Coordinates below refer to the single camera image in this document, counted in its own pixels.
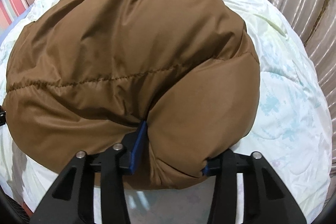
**bed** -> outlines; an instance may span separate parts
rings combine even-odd
[[[0,101],[6,95],[6,64],[23,27],[59,0],[35,0],[0,46]],[[223,0],[246,22],[260,61],[260,101],[251,132],[232,147],[258,150],[297,200],[307,222],[323,208],[330,184],[332,123],[313,63],[285,17],[267,0]],[[24,155],[6,125],[0,127],[0,184],[34,211],[57,174]],[[184,190],[126,190],[132,223],[206,223],[214,179]],[[101,223],[100,190],[94,190],[95,223]],[[238,176],[237,223],[243,219],[243,182]]]

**stitched seam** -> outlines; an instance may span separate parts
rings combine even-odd
[[[236,57],[231,58],[231,59],[221,59],[221,58],[214,58],[214,57],[207,58],[207,59],[203,60],[202,62],[198,63],[195,67],[199,66],[203,62],[205,62],[207,60],[210,60],[210,59],[228,61],[228,60],[232,60],[232,59],[244,56],[245,54],[250,54],[252,56],[252,58],[258,63],[258,61],[254,58],[254,56],[250,52],[245,52],[242,55],[236,56]],[[51,87],[55,87],[55,88],[65,88],[65,87],[68,87],[68,86],[83,85],[83,84],[86,84],[86,83],[97,83],[97,82],[102,82],[102,81],[116,81],[116,80],[122,80],[122,79],[129,79],[129,78],[134,78],[134,77],[138,77],[138,76],[154,74],[154,73],[157,73],[157,72],[169,71],[169,70],[172,70],[172,69],[177,68],[179,66],[180,67],[186,67],[186,65],[174,65],[174,66],[171,66],[171,67],[165,68],[165,69],[148,70],[148,71],[145,71],[145,72],[139,72],[139,73],[135,73],[133,75],[127,75],[127,76],[122,76],[122,77],[104,77],[104,78],[98,78],[98,79],[85,80],[85,81],[81,81],[81,82],[66,83],[66,84],[63,84],[63,85],[55,85],[54,83],[50,83],[50,82],[46,82],[46,81],[32,81],[29,84],[18,87],[18,88],[14,88],[13,86],[11,86],[8,89],[7,93],[10,93],[10,92],[16,91],[16,90],[20,90],[20,89],[24,89],[24,88],[30,87],[32,85],[39,86],[39,87],[41,87],[41,86],[51,86]]]

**brown jacket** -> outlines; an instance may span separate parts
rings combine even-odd
[[[4,109],[18,147],[59,172],[148,123],[138,189],[199,183],[259,100],[245,22],[222,0],[61,0],[18,38]]]

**metal screw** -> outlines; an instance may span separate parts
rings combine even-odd
[[[116,151],[119,151],[119,150],[123,149],[124,146],[123,146],[122,143],[115,143],[115,144],[112,146],[112,148],[113,148],[114,150],[116,150]]]
[[[79,152],[77,152],[76,157],[79,158],[79,159],[82,159],[82,158],[85,157],[85,154],[86,153],[84,151],[79,151]]]
[[[259,160],[261,159],[263,156],[260,152],[253,152],[252,156],[256,159]]]

